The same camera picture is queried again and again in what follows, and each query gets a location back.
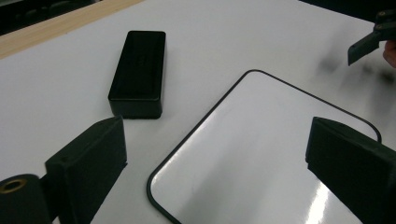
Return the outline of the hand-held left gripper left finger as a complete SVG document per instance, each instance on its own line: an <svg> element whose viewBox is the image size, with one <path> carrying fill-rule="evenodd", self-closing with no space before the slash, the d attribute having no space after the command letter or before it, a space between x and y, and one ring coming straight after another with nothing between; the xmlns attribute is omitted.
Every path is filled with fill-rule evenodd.
<svg viewBox="0 0 396 224"><path fill-rule="evenodd" d="M45 162L49 216L90 224L126 165L122 117L94 123Z"/></svg>

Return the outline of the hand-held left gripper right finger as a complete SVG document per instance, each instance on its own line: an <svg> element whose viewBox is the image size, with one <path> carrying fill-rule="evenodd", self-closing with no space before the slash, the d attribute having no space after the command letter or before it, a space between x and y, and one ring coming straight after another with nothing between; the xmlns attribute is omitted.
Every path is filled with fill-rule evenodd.
<svg viewBox="0 0 396 224"><path fill-rule="evenodd" d="M396 151L343 123L315 117L305 161L363 224L396 224Z"/></svg>

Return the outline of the black whiteboard eraser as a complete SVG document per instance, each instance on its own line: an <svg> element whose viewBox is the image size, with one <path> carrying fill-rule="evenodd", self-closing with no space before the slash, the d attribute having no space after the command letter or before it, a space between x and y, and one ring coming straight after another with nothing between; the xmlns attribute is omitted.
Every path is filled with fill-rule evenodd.
<svg viewBox="0 0 396 224"><path fill-rule="evenodd" d="M130 31L107 99L114 115L158 119L163 112L166 33Z"/></svg>

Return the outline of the small whiteboard with handle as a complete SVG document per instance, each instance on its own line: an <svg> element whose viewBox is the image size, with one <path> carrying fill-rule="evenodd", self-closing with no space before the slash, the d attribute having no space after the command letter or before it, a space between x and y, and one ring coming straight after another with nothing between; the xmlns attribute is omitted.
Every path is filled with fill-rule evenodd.
<svg viewBox="0 0 396 224"><path fill-rule="evenodd" d="M150 175L150 203L174 224L361 224L307 168L315 117L381 138L370 122L247 71Z"/></svg>

